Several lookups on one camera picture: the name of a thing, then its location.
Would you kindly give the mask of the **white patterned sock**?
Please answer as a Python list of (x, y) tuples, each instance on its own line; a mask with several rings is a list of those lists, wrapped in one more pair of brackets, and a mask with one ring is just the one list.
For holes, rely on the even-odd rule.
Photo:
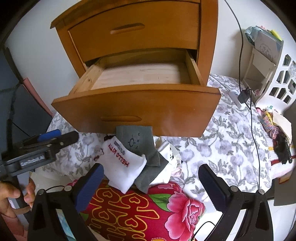
[(167, 184), (172, 177), (180, 177), (182, 173), (182, 159), (179, 151), (163, 137), (154, 138), (154, 144), (161, 160), (165, 160), (165, 167), (149, 187)]

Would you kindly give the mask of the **dark blue cabinet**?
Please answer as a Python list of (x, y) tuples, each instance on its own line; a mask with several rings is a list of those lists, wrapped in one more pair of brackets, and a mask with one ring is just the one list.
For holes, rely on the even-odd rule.
[(20, 84), (1, 51), (1, 152), (7, 150), (6, 127), (12, 113), (12, 143), (45, 133), (52, 120)]

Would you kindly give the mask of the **white power strip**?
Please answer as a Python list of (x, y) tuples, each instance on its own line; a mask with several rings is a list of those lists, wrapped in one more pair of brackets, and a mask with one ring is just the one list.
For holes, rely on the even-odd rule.
[(232, 99), (232, 101), (235, 103), (235, 105), (238, 107), (238, 109), (243, 108), (242, 104), (238, 100), (239, 93), (236, 90), (230, 90), (229, 91), (229, 96)]

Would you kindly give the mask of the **grey floral bedsheet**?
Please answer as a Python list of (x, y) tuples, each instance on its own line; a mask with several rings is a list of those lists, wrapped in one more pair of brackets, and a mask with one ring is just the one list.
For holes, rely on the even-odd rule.
[[(207, 86), (219, 88), (221, 99), (200, 138), (166, 137), (180, 153), (183, 164), (180, 177), (172, 177), (190, 197), (204, 201), (205, 189), (198, 178), (199, 166), (208, 164), (213, 172), (229, 186), (241, 191), (267, 192), (273, 176), (268, 153), (266, 132), (258, 113), (244, 105), (238, 109), (229, 96), (230, 90), (239, 90), (238, 81), (231, 77), (211, 74)], [(75, 180), (85, 175), (101, 155), (104, 133), (79, 133), (79, 141), (62, 149), (55, 162), (46, 165), (60, 175)]]

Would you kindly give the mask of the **wooden nightstand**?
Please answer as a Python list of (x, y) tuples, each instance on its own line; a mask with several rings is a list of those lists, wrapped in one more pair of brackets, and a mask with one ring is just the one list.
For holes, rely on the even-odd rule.
[(218, 28), (217, 1), (80, 1), (51, 22), (78, 76), (90, 60), (159, 48), (191, 49), (207, 84)]

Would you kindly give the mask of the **white Hello Kitty sock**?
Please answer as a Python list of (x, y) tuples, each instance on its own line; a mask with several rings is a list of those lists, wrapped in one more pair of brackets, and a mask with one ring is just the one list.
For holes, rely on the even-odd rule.
[(145, 155), (138, 156), (126, 149), (117, 137), (112, 137), (103, 143), (98, 163), (104, 168), (108, 185), (125, 194), (144, 169), (147, 160)]

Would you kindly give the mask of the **black power adapter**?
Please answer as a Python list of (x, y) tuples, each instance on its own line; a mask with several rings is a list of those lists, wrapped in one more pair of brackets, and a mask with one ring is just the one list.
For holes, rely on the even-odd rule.
[(248, 99), (250, 99), (251, 97), (251, 90), (249, 88), (246, 88), (244, 90), (240, 91), (238, 100), (241, 104), (245, 103), (248, 101)]

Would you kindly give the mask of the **white lattice shelf rack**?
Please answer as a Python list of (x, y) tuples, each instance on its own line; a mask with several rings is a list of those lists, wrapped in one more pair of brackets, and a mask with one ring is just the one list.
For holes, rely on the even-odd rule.
[(283, 113), (295, 102), (295, 54), (274, 30), (251, 26), (245, 35), (252, 53), (243, 84), (257, 108)]

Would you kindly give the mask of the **white garment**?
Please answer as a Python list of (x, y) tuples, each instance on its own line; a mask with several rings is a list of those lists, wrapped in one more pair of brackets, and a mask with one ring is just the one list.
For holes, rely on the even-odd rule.
[(55, 169), (47, 168), (46, 166), (34, 169), (30, 173), (30, 178), (38, 188), (48, 188), (57, 185), (65, 186), (72, 182), (68, 176), (60, 175)]

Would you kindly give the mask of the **grey printed garment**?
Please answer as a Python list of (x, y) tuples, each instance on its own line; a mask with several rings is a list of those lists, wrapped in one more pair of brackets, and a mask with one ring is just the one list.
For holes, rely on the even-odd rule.
[(129, 151), (138, 156), (145, 155), (147, 163), (134, 181), (141, 192), (147, 194), (150, 183), (165, 167), (165, 160), (161, 160), (154, 145), (151, 126), (117, 126), (116, 137)]

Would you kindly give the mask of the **colourful clutter pile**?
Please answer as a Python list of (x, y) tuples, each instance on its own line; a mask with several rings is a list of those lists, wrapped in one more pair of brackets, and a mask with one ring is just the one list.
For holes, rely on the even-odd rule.
[(292, 124), (277, 111), (256, 109), (259, 113), (260, 122), (272, 140), (273, 151), (280, 163), (292, 163)]

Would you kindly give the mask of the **red floral blanket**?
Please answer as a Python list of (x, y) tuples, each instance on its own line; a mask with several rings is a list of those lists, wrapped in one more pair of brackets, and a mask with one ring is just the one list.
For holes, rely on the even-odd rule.
[(102, 181), (80, 215), (99, 240), (191, 240), (204, 212), (175, 182), (123, 194)]

